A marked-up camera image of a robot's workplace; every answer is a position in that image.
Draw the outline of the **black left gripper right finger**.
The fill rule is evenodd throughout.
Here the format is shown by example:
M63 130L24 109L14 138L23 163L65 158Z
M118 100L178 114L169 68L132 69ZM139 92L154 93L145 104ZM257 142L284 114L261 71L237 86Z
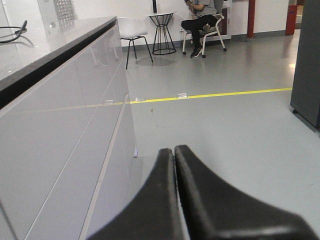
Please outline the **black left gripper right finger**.
M316 240L298 214L260 201L210 170L187 145L174 148L177 184L192 240Z

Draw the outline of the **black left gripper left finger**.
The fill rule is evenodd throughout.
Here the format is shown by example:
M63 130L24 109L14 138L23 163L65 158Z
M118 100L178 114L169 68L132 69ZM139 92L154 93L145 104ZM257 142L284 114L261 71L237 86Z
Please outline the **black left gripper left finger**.
M132 201L91 240L182 240L175 160L163 148L148 178Z

